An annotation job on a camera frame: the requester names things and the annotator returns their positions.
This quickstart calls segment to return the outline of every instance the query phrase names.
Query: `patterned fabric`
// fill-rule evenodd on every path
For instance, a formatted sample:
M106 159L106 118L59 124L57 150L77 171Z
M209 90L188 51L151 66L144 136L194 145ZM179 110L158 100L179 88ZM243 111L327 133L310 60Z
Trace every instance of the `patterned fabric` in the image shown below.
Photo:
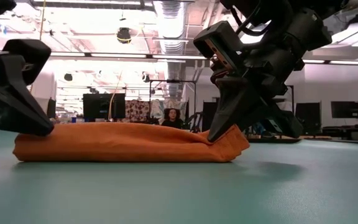
M165 108L175 108L180 110L180 119L185 120L186 102L181 102L173 99L166 99L164 101L152 100L151 117L163 119Z
M131 100L125 101L126 118L118 119L118 122L136 122L146 121L147 114L149 113L149 102Z

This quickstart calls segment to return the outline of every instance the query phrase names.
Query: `person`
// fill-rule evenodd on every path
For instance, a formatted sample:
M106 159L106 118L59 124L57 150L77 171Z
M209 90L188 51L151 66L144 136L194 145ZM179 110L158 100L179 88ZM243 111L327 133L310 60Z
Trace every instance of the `person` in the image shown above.
M166 110L164 119L165 121L161 124L162 126L178 129L181 129L183 126L183 121L180 119L180 110L174 108Z

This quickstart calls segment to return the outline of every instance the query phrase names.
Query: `black robotic arm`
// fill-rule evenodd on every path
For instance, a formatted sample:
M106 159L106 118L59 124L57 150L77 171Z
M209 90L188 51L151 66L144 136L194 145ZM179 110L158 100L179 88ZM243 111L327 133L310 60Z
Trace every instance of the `black robotic arm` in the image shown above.
M344 8L349 0L221 0L231 10L238 30L227 21L201 31L194 45L213 62L211 81L221 99L208 140L215 141L233 124L241 129L260 122L267 131L299 137L302 126L292 112L282 111L273 97L287 91L285 81L304 67L302 56L332 42L323 19ZM241 22L234 7L247 18ZM247 28L270 22L262 31ZM240 32L264 35L243 44Z

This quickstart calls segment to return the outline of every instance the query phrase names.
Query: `orange cloth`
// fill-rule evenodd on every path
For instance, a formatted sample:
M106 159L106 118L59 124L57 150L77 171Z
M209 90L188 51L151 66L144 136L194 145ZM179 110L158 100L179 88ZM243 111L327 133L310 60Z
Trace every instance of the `orange cloth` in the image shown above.
M134 123L58 124L47 137L20 134L20 161L229 162L249 147L237 126L216 142L208 133Z

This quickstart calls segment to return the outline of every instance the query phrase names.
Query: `ceiling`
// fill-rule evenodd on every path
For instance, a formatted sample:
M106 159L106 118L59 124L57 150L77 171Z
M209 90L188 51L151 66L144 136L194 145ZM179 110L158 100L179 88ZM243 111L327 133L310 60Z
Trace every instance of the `ceiling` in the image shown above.
M160 17L153 10L152 1L143 1L140 9L139 1L98 1L98 0L47 0L42 19L42 0L17 0L17 7L12 12L0 16L0 50L9 39L40 39L53 52L97 52L97 53L126 53L126 54L163 54L162 46L167 41L162 32L174 32L175 23L161 27ZM219 1L186 0L185 23L183 35L170 42L184 42L184 55L198 55L199 52L192 44L192 39L208 26L226 20L236 28L236 23ZM358 12L358 0L351 4L343 14L325 21L333 34L342 31L345 24ZM122 44L117 40L120 27L130 28L132 36L129 44ZM343 47L356 43L334 43L332 46ZM338 48L325 50L316 55L343 55ZM185 61L174 62L178 68L188 66ZM55 76L58 79L58 98L60 106L70 105L81 107L81 95L89 93L90 86L97 87L103 92L126 91L129 98L148 100L149 84L143 82L142 76L147 74L151 79L166 80L169 78L173 62L127 62L127 61L81 61L56 60ZM64 79L71 74L73 81ZM210 72L203 72L200 80L208 83ZM155 98L170 96L175 90L181 94L182 86L160 83L154 94Z

